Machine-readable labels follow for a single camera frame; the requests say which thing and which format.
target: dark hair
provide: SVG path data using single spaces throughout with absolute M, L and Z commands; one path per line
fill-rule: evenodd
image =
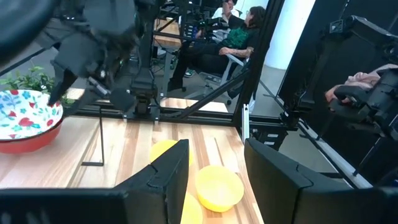
M 250 14 L 253 15 L 253 18 L 249 21 L 248 28 L 260 28 L 264 23 L 266 10 L 262 6 L 254 6 L 250 8 Z

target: black pants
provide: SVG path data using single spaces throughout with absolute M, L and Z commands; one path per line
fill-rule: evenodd
M 193 47 L 182 45 L 178 56 L 177 66 L 170 81 L 177 86 L 182 86 L 182 79 L 188 67 L 195 67 L 203 72 L 224 73 L 228 65 L 228 57 L 219 55 L 220 46 L 218 44 L 199 44 Z

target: wooden table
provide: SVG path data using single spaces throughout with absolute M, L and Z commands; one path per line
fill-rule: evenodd
M 81 90 L 69 92 L 70 98 L 77 98 Z M 186 108 L 195 100 L 169 98 L 161 101 L 162 106 Z M 201 110 L 227 112 L 222 103 L 211 102 Z M 189 139 L 195 152 L 190 167 L 187 191 L 196 197 L 195 175 L 208 165 L 222 165 L 237 173 L 245 186 L 241 202 L 225 213 L 215 213 L 203 208 L 203 224 L 257 224 L 263 223 L 256 199 L 246 172 L 243 144 L 235 128 L 194 124 L 152 122 L 128 122 L 122 119 L 104 119 L 104 167 L 80 167 L 73 179 L 72 187 L 114 187 L 134 175 L 149 163 L 149 151 L 153 144 L 165 139 Z M 101 160 L 101 142 L 97 134 L 85 161 Z
M 95 118 L 67 118 L 50 145 L 21 155 L 0 153 L 0 188 L 69 187 L 98 127 Z
M 167 20 L 156 19 L 155 20 L 155 30 L 163 27 L 169 20 L 170 19 L 167 19 Z M 166 33 L 166 34 L 180 35 L 180 31 L 179 31 L 177 22 L 172 22 L 167 27 L 165 27 L 165 29 L 162 30 L 161 32 Z M 160 45 L 160 47 L 165 47 L 165 48 L 178 49 L 181 46 L 181 40 L 172 38 L 172 37 L 164 37 L 164 36 L 160 36 L 160 35 L 155 35 L 155 45 Z
M 72 90 L 76 99 L 82 90 Z M 165 99 L 162 106 L 186 108 L 193 100 Z M 222 103 L 202 110 L 226 112 Z M 0 187 L 106 187 L 111 188 L 139 172 L 149 163 L 153 144 L 164 139 L 189 139 L 194 152 L 187 191 L 196 197 L 195 175 L 208 165 L 222 165 L 242 179 L 245 194 L 225 213 L 203 209 L 203 224 L 260 224 L 262 218 L 246 172 L 243 144 L 235 128 L 194 124 L 124 122 L 104 119 L 103 167 L 79 166 L 82 161 L 101 160 L 98 119 L 69 117 L 52 145 L 21 156 L 0 154 Z

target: yellow bowl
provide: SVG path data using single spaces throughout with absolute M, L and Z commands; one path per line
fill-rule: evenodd
M 157 159 L 165 151 L 174 146 L 175 143 L 177 142 L 178 141 L 175 140 L 164 140 L 154 144 L 152 146 L 152 149 L 150 150 L 150 155 L 149 155 L 150 162 L 154 162 L 155 159 Z M 193 163 L 193 152 L 191 149 L 189 149 L 189 166 L 191 166 L 192 163 Z
M 206 166 L 195 182 L 199 202 L 214 212 L 226 212 L 242 198 L 244 187 L 234 172 L 222 166 Z
M 202 224 L 203 214 L 198 201 L 190 194 L 185 195 L 181 224 Z

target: shoe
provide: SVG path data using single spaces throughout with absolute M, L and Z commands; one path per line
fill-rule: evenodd
M 168 92 L 173 91 L 173 90 L 182 89 L 182 88 L 183 88 L 182 83 L 179 84 L 179 83 L 174 83 L 172 81 L 169 81 L 169 83 L 167 84 L 167 91 Z
M 185 78 L 191 78 L 193 76 L 193 73 L 194 73 L 194 71 L 189 70 L 189 71 L 185 72 L 184 77 Z

